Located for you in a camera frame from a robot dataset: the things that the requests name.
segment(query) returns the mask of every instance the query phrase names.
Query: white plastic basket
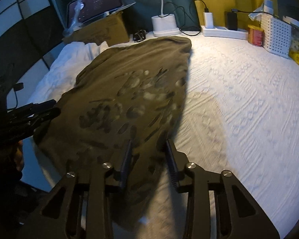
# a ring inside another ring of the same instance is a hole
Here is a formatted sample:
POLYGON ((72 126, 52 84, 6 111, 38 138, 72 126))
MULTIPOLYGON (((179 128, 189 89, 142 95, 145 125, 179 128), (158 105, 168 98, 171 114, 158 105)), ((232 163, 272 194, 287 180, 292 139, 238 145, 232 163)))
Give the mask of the white plastic basket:
POLYGON ((261 27, 265 32, 263 46, 273 54, 289 57, 291 26, 270 15, 262 15, 261 27))

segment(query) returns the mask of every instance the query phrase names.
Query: olive green cloth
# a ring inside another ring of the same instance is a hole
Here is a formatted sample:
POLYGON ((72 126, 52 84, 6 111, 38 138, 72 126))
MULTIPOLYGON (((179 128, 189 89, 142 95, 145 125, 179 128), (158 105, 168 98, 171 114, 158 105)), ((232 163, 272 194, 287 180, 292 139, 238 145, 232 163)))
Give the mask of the olive green cloth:
POLYGON ((162 145, 183 109, 190 49, 187 38, 162 37, 104 51, 58 101, 61 114, 34 136, 61 175, 107 162, 125 139, 133 141, 126 191, 111 206, 124 228, 142 216, 163 169, 162 145))

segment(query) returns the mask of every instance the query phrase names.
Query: laptop screen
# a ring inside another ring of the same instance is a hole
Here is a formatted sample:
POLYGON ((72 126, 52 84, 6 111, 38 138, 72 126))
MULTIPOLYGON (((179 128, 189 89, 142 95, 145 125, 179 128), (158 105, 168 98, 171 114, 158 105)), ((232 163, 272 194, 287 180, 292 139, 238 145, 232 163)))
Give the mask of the laptop screen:
MULTIPOLYGON (((74 18, 76 4, 77 1, 68 4, 68 27, 74 18)), ((81 23, 86 22, 104 12, 113 11, 122 5, 122 0, 82 0, 78 21, 81 23)))

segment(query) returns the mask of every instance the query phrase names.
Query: power strip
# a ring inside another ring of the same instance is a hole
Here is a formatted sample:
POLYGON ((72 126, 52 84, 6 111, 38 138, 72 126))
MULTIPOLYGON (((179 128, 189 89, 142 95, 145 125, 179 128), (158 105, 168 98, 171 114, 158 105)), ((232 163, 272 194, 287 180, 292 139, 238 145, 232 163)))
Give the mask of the power strip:
POLYGON ((205 28, 202 26, 203 35, 206 37, 228 37, 248 40, 248 31, 239 28, 238 30, 230 30, 225 27, 215 26, 214 28, 205 28))

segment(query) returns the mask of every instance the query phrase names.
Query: metal screw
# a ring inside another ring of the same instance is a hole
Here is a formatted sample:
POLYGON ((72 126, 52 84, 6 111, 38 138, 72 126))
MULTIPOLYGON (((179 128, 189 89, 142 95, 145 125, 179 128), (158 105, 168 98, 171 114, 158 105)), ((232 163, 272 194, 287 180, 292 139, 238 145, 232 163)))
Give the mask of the metal screw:
POLYGON ((73 178, 75 177, 75 172, 68 172, 67 173, 67 178, 73 178))
POLYGON ((186 167, 187 167, 188 169, 194 169, 194 168, 196 168, 196 164, 194 164, 194 163, 187 163, 187 164, 186 164, 186 167))
POLYGON ((230 176, 232 176, 232 172, 229 171, 229 170, 225 170, 225 171, 223 171, 222 174, 223 174, 225 177, 230 177, 230 176))
POLYGON ((103 163, 103 164, 102 164, 102 167, 103 167, 104 169, 110 169, 110 168, 112 168, 112 165, 111 165, 110 163, 103 163))

